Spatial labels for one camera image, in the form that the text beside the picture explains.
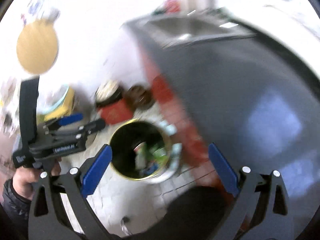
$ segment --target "kitchen counter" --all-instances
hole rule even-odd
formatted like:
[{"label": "kitchen counter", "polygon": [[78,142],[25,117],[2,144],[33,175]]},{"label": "kitchen counter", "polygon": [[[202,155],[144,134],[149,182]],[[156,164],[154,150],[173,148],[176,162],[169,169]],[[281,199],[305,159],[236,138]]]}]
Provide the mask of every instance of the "kitchen counter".
[{"label": "kitchen counter", "polygon": [[320,205],[320,85],[298,57],[262,33],[161,49],[125,24],[153,60],[207,144],[235,170],[279,170],[295,236]]}]

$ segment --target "black jacket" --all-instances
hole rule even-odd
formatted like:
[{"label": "black jacket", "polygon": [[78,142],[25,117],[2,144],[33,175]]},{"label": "black jacket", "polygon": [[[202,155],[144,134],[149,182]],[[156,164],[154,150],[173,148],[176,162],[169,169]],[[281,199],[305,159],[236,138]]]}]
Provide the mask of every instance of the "black jacket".
[{"label": "black jacket", "polygon": [[0,204],[0,235],[1,240],[26,240],[26,238],[17,230],[8,215]]},{"label": "black jacket", "polygon": [[16,193],[12,186],[12,179],[4,183],[3,198],[3,210],[10,218],[10,220],[8,220],[3,210],[1,210],[3,230],[8,231],[7,229],[12,226],[11,222],[13,222],[15,228],[15,230],[12,231],[15,236],[11,236],[8,239],[23,239],[21,235],[25,239],[28,239],[28,217],[31,201]]}]

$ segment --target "hand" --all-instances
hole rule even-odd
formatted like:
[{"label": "hand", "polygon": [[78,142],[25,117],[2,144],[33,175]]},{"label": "hand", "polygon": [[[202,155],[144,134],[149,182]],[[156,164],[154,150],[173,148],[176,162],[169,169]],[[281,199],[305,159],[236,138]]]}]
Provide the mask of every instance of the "hand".
[{"label": "hand", "polygon": [[[61,158],[55,160],[54,167],[51,171],[52,176],[58,176],[61,172],[59,161],[61,161]],[[41,170],[37,170],[34,168],[17,168],[12,178],[12,185],[14,190],[20,196],[32,200],[34,192],[31,183],[38,182],[41,172]]]}]

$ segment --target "stainless steel sink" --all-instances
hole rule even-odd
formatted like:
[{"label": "stainless steel sink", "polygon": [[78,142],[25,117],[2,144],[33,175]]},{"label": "stainless steel sink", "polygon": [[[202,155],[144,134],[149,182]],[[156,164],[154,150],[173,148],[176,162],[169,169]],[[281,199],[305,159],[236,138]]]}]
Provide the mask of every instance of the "stainless steel sink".
[{"label": "stainless steel sink", "polygon": [[146,31],[163,48],[194,42],[252,37],[255,33],[215,15],[157,15],[138,21],[138,27]]},{"label": "stainless steel sink", "polygon": [[226,29],[218,27],[214,24],[204,22],[194,17],[172,17],[166,19],[159,19],[155,21],[149,21],[149,24],[153,25],[164,32],[167,32],[172,37],[181,37],[184,34],[190,34],[191,36],[202,35],[217,35],[221,33],[228,33]]}]

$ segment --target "round wooden board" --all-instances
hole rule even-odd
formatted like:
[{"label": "round wooden board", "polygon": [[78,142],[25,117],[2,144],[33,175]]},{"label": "round wooden board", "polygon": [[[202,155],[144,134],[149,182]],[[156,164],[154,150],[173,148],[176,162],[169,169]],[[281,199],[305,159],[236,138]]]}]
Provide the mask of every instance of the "round wooden board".
[{"label": "round wooden board", "polygon": [[17,56],[26,71],[32,74],[48,71],[57,53],[58,39],[52,23],[36,20],[23,28],[17,42]]}]

